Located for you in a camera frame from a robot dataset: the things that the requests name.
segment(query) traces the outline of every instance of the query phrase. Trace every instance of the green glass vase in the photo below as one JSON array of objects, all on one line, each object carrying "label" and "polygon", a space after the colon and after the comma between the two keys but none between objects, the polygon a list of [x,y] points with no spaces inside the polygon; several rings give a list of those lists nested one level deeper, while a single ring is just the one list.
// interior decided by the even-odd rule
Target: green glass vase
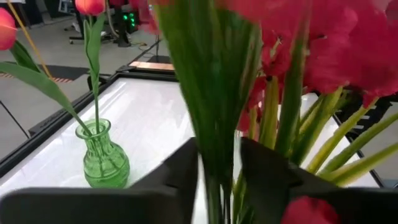
[{"label": "green glass vase", "polygon": [[81,126],[76,128],[76,135],[87,146],[83,159],[87,182],[94,188],[123,188],[130,174],[130,163],[122,147],[109,138],[111,123],[107,119],[99,119],[99,133],[95,119],[85,124],[93,135],[87,135]]}]

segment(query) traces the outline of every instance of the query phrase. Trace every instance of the table surface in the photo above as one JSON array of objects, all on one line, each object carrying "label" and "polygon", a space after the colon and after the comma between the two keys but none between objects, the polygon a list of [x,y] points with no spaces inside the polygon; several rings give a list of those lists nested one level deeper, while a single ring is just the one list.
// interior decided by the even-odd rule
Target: table surface
[{"label": "table surface", "polygon": [[[303,96],[302,113],[316,99],[315,94]],[[94,118],[93,102],[79,115],[82,120]],[[194,135],[178,83],[174,82],[119,78],[99,96],[99,115],[111,121],[111,139],[122,146],[129,156],[131,165],[129,184],[156,168]],[[83,156],[86,148],[84,141],[75,136],[77,126],[74,119],[69,121],[1,178],[0,195],[24,187],[89,187],[83,173]],[[337,127],[334,119],[327,122],[304,161],[304,166]],[[342,139],[332,156],[348,144],[347,139]],[[236,177],[240,170],[240,160],[239,154],[235,155]],[[357,159],[359,157],[355,155],[349,162]],[[205,191],[201,170],[200,168],[193,214],[193,223],[198,224],[206,223]],[[351,186],[378,187],[370,173]]]},{"label": "table surface", "polygon": [[[22,3],[25,4],[25,0],[10,0],[11,3]],[[0,3],[7,3],[7,0],[0,0]]]}]

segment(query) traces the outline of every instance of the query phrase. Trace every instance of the gray floor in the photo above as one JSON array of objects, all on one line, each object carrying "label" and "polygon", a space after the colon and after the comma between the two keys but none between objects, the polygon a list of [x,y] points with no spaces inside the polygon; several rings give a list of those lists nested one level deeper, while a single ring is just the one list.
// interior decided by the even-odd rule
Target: gray floor
[{"label": "gray floor", "polygon": [[[76,41],[75,44],[70,45],[68,41],[69,36],[78,35],[78,33],[75,31],[65,32],[63,30],[63,28],[70,26],[72,22],[72,20],[56,22],[50,25],[37,26],[30,30],[30,34],[46,64],[87,67],[87,60],[83,53],[83,42]],[[133,33],[130,38],[132,43],[143,42],[147,46],[139,47],[136,44],[130,48],[118,48],[115,44],[104,43],[100,57],[101,73],[114,73],[117,68],[130,62],[155,42],[154,35],[141,31]],[[18,33],[18,39],[27,44],[22,32]],[[149,60],[155,54],[155,51],[154,47],[144,54],[139,61]],[[159,55],[168,55],[164,41],[159,44]],[[13,61],[12,55],[9,52],[0,52],[0,61]],[[59,83],[59,85],[71,100],[88,91],[85,75],[74,82]],[[60,109],[59,105],[40,94],[37,90],[13,78],[0,78],[0,101],[7,106],[25,130]],[[398,103],[394,103],[390,107],[385,117],[396,112],[398,112]],[[0,158],[2,158],[22,144],[26,137],[1,106],[0,127]],[[395,143],[397,136],[398,122],[383,131],[364,147],[365,156],[374,154],[378,150]],[[387,186],[391,187],[398,182],[397,161],[398,154],[376,168],[377,173]]]}]

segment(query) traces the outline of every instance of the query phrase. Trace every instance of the red tulip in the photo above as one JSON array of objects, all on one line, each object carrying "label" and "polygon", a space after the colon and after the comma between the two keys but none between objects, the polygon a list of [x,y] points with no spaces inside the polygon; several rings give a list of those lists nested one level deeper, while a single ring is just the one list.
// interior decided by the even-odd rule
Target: red tulip
[{"label": "red tulip", "polygon": [[76,0],[76,8],[84,15],[98,16],[105,11],[105,0]]},{"label": "red tulip", "polygon": [[0,8],[0,50],[10,49],[16,40],[17,28],[14,18],[3,8]]},{"label": "red tulip", "polygon": [[337,213],[326,201],[303,196],[290,202],[281,224],[337,224]]}]

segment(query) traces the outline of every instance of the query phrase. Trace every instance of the black floor mat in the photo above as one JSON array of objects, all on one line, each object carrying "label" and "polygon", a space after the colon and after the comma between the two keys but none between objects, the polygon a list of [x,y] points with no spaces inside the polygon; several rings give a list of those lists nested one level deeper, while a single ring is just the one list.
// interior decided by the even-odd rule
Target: black floor mat
[{"label": "black floor mat", "polygon": [[72,82],[78,79],[84,74],[89,74],[88,68],[81,67],[69,67],[69,66],[59,66],[59,65],[47,65],[51,75],[54,77],[55,81],[58,82]]}]

